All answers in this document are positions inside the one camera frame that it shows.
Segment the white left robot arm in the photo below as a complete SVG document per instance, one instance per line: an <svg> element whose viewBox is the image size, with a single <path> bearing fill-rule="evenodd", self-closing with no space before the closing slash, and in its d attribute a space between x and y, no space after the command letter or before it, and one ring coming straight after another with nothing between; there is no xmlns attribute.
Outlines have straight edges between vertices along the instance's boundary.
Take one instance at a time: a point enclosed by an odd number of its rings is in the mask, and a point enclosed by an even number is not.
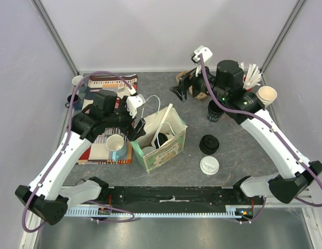
<svg viewBox="0 0 322 249"><path fill-rule="evenodd" d="M109 185L97 177L65 190L61 187L77 160L107 128L119 128L130 141L145 134L145 121L133 125L145 102L135 91L122 99L113 91L97 92L94 101L69 121L60 146L40 174L29 185L16 189L15 195L24 210L55 225L70 208L90 200L97 204L107 202Z"/></svg>

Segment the green patterned paper bag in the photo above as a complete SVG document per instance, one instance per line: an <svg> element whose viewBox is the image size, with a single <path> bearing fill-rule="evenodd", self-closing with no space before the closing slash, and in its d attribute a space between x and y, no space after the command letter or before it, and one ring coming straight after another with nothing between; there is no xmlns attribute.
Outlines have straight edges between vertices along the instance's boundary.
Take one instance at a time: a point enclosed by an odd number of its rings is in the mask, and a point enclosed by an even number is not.
<svg viewBox="0 0 322 249"><path fill-rule="evenodd" d="M151 173L183 151L187 129L172 104L161 109L160 98L156 95L150 97L157 98L157 111L148 116L141 113L141 120L145 121L145 135L130 142L146 173Z"/></svg>

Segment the white plastic cup lid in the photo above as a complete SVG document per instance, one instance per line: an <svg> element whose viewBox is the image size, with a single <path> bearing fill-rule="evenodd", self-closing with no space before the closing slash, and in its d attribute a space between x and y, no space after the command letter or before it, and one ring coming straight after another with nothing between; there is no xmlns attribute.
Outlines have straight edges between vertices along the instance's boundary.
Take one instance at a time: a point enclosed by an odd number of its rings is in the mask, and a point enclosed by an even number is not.
<svg viewBox="0 0 322 249"><path fill-rule="evenodd" d="M154 151L156 151L156 148L154 148L153 146L148 146L148 147L145 147L142 149L144 156L147 156L148 154L150 154Z"/></svg>

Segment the white straw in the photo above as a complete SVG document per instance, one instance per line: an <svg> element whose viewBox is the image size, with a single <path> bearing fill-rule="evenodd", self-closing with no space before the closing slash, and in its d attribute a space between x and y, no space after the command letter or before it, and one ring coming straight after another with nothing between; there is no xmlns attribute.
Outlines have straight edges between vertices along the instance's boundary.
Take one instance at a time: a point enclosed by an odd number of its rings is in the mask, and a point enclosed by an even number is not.
<svg viewBox="0 0 322 249"><path fill-rule="evenodd" d="M158 128L157 128L157 130L156 130L156 132L155 132L155 134L154 134L154 136L153 136L153 138L152 138L151 145L152 145L154 148L156 148L155 140L156 140L156 139L158 139L158 134L159 134L159 132L160 132L160 130L161 130L161 128L162 128L163 123L166 121L166 118L167 118L167 116L168 116L169 112L171 111L172 107L173 107L173 104L169 104L169 105L168 105L168 107L167 107L167 109L166 109L166 111L165 111L165 114L164 114L163 118L161 119L160 124L159 124L159 126L158 126Z"/></svg>

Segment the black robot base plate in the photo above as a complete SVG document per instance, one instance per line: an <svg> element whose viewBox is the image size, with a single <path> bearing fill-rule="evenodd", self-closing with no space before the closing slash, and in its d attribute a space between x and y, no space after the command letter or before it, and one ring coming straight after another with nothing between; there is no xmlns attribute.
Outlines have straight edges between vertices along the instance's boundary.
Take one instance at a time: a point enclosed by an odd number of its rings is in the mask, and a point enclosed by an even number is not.
<svg viewBox="0 0 322 249"><path fill-rule="evenodd" d="M259 196L246 197L238 189L223 187L115 186L101 191L98 203L125 211L224 211L227 205L262 205Z"/></svg>

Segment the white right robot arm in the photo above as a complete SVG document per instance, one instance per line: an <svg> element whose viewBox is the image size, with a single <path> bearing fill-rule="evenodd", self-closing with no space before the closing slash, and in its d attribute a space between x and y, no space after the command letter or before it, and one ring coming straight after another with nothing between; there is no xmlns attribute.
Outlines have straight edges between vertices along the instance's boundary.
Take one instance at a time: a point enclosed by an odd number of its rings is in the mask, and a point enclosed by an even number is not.
<svg viewBox="0 0 322 249"><path fill-rule="evenodd" d="M260 177L247 176L235 184L233 199L245 204L255 196L273 195L282 203L298 199L298 195L312 182L322 189L318 176L322 172L320 161L311 161L300 153L272 120L258 97L243 88L244 70L233 60L218 63L216 74L208 67L198 67L187 72L170 90L182 101L188 89L193 96L209 95L215 104L235 122L249 132L277 167L278 172Z"/></svg>

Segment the black plastic cup lid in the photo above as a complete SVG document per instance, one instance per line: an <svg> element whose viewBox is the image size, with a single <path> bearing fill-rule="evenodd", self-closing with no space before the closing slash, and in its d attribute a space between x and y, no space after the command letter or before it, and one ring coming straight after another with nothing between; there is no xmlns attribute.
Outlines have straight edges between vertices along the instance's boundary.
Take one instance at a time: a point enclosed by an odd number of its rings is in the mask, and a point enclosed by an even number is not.
<svg viewBox="0 0 322 249"><path fill-rule="evenodd" d="M156 149L160 148L164 143L168 141L168 137L164 133L159 133L154 141Z"/></svg>

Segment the brown pulp carrier stack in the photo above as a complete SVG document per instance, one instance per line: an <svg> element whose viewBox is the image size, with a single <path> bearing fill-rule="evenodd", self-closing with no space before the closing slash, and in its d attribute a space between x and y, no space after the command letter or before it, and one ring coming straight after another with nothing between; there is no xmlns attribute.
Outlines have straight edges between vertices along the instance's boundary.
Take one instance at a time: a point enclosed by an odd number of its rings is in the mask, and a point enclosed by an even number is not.
<svg viewBox="0 0 322 249"><path fill-rule="evenodd" d="M180 79L182 78L182 76L184 76L185 74L187 74L190 71L181 71L177 76L176 76L176 82L179 84L180 83ZM189 87L189 92L191 95L193 95L193 90L192 90L192 86ZM199 93L195 98L198 100L202 100L205 99L207 97L206 94L204 94L203 92Z"/></svg>

